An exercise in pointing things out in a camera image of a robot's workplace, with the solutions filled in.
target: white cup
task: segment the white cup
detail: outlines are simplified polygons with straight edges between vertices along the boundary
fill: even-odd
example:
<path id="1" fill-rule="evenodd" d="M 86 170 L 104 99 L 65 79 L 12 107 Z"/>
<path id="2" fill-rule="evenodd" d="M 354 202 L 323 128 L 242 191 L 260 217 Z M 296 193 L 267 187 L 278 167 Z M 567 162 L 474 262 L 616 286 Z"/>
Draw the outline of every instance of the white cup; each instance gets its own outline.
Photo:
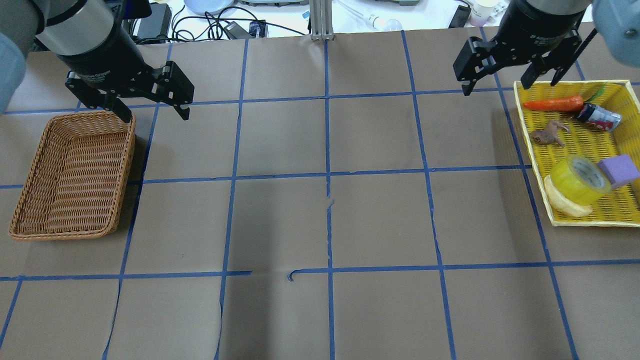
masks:
<path id="1" fill-rule="evenodd" d="M 471 0 L 469 24 L 483 26 L 500 0 Z"/>

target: brown toy animal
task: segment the brown toy animal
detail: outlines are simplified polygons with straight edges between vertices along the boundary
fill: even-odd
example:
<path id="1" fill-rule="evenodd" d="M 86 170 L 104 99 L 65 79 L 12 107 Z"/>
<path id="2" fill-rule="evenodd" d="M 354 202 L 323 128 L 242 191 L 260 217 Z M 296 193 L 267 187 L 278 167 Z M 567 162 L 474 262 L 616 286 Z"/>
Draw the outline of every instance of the brown toy animal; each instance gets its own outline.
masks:
<path id="1" fill-rule="evenodd" d="M 544 130 L 535 130 L 529 134 L 531 140 L 538 145 L 551 145 L 552 143 L 558 143 L 561 147 L 564 147 L 564 143 L 558 137 L 558 129 L 565 129 L 567 133 L 571 133 L 571 129 L 567 125 L 557 120 L 551 120 Z"/>

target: orange carrot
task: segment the orange carrot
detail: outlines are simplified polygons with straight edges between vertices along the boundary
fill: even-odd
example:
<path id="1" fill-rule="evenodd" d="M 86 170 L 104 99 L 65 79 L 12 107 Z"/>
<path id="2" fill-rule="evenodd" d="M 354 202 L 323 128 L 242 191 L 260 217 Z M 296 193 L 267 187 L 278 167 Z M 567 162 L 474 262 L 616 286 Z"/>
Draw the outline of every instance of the orange carrot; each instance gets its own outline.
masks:
<path id="1" fill-rule="evenodd" d="M 580 95 L 561 97 L 559 99 L 538 100 L 525 102 L 524 107 L 537 111 L 580 111 L 584 100 Z"/>

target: purple block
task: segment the purple block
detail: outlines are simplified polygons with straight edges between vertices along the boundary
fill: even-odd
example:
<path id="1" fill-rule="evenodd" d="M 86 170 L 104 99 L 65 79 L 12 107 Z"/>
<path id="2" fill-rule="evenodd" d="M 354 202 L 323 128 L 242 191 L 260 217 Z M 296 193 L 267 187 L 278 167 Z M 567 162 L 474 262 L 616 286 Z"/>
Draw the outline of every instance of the purple block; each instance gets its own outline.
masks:
<path id="1" fill-rule="evenodd" d="M 600 160 L 598 166 L 609 178 L 612 189 L 625 186 L 640 178 L 640 171 L 638 171 L 636 164 L 627 154 Z"/>

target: yellow plastic basket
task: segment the yellow plastic basket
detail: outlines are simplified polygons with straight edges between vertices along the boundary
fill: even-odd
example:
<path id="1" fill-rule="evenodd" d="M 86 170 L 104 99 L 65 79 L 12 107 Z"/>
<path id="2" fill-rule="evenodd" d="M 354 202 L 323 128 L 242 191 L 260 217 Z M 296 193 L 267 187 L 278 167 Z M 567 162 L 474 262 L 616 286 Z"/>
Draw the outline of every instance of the yellow plastic basket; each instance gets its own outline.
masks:
<path id="1" fill-rule="evenodd" d="M 527 101 L 553 99 L 580 94 L 588 99 L 602 85 L 605 92 L 593 103 L 622 115 L 622 123 L 612 132 L 606 133 L 592 129 L 572 119 L 572 114 L 557 111 L 532 111 L 521 104 Z M 640 167 L 640 103 L 634 94 L 629 80 L 602 81 L 563 81 L 551 87 L 548 81 L 540 81 L 524 90 L 519 81 L 513 83 L 513 89 L 520 115 L 520 129 L 527 144 L 527 152 L 531 157 L 533 171 L 536 174 L 538 187 L 542 193 L 547 215 L 553 226 L 627 226 L 640 227 L 640 179 L 632 185 L 615 189 L 593 204 L 593 212 L 581 218 L 570 217 L 549 204 L 547 192 L 543 184 L 545 176 L 551 168 L 569 154 L 580 154 L 594 163 L 604 158 L 620 154 L 629 154 L 636 166 Z M 566 147 L 558 145 L 534 145 L 529 133 L 543 129 L 547 122 L 560 120 L 571 133 L 559 131 L 560 139 Z"/>

